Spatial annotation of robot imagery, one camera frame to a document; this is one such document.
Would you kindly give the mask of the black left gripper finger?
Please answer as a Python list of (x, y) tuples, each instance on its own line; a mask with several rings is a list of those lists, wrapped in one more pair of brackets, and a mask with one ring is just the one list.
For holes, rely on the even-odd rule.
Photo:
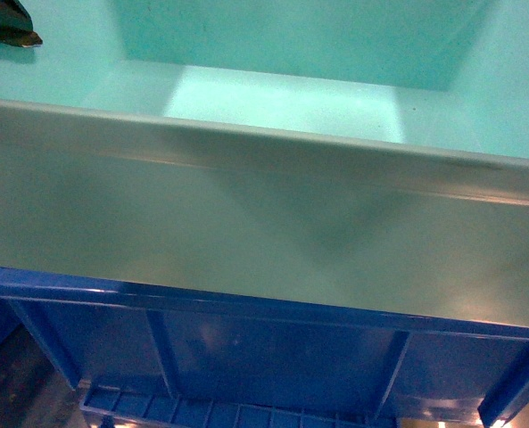
[(43, 44), (28, 11), (19, 1), (0, 1), (0, 43), (14, 47)]

